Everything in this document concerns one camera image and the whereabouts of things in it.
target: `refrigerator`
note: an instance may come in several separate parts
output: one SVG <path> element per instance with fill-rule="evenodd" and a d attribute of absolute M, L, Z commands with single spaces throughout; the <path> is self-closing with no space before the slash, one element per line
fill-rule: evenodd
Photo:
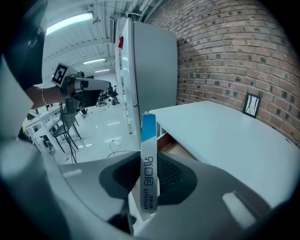
<path fill-rule="evenodd" d="M 147 111 L 176 105 L 176 35 L 128 18 L 123 32 L 122 74 L 128 118 L 136 144 Z"/>

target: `tabletop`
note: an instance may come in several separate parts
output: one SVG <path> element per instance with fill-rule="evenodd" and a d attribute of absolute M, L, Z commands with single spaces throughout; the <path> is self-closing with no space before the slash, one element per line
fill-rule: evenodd
<path fill-rule="evenodd" d="M 210 101 L 150 113 L 195 158 L 229 172 L 271 207 L 294 191 L 300 149 L 261 121 Z"/>
<path fill-rule="evenodd" d="M 47 112 L 44 112 L 40 115 L 38 115 L 36 118 L 34 118 L 30 123 L 26 124 L 26 127 L 32 127 L 36 124 L 38 124 L 40 121 L 45 120 L 46 118 L 49 118 L 50 116 L 54 115 L 55 113 L 58 113 L 60 111 L 60 107 L 54 107 L 52 109 L 50 109 Z"/>

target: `white ceiling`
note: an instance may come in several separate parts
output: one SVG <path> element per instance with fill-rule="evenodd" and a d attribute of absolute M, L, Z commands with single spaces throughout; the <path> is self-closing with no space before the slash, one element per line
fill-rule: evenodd
<path fill-rule="evenodd" d="M 95 20 L 78 22 L 45 37 L 43 53 L 43 82 L 51 80 L 58 63 L 71 65 L 86 75 L 92 75 L 101 69 L 115 70 L 114 46 L 109 41 L 109 17 L 112 15 L 126 15 L 133 0 L 100 1 L 100 0 L 48 0 L 46 18 L 48 26 L 52 26 L 64 19 L 92 11 Z M 144 0 L 139 0 L 137 8 Z M 150 1 L 150 8 L 157 1 Z M 124 27 L 126 19 L 120 21 Z M 83 62 L 106 58 L 105 62 L 84 65 Z"/>

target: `white floor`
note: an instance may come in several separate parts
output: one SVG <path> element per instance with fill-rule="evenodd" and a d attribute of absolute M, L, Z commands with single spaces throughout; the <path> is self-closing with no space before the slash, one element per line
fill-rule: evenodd
<path fill-rule="evenodd" d="M 70 135 L 79 148 L 76 150 L 76 160 L 78 163 L 107 158 L 112 153 L 112 150 L 139 150 L 134 136 L 129 134 L 121 104 L 111 105 L 108 102 L 107 105 L 101 107 L 89 107 L 85 119 L 80 114 L 76 115 L 76 119 L 79 126 L 76 123 L 75 126 L 82 139 L 79 139 L 73 129 L 70 129 Z M 111 143 L 113 139 L 120 143 L 120 147 Z M 66 140 L 61 140 L 60 138 L 58 140 L 67 157 L 63 157 L 62 152 L 56 152 L 54 157 L 57 163 L 72 163 L 70 147 L 66 143 Z"/>

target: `picture frame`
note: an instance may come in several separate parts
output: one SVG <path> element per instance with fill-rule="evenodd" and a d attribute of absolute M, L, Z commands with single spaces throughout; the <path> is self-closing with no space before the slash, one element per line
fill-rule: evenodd
<path fill-rule="evenodd" d="M 259 105 L 261 103 L 261 97 L 247 93 L 243 114 L 248 115 L 249 117 L 256 118 L 259 110 Z"/>

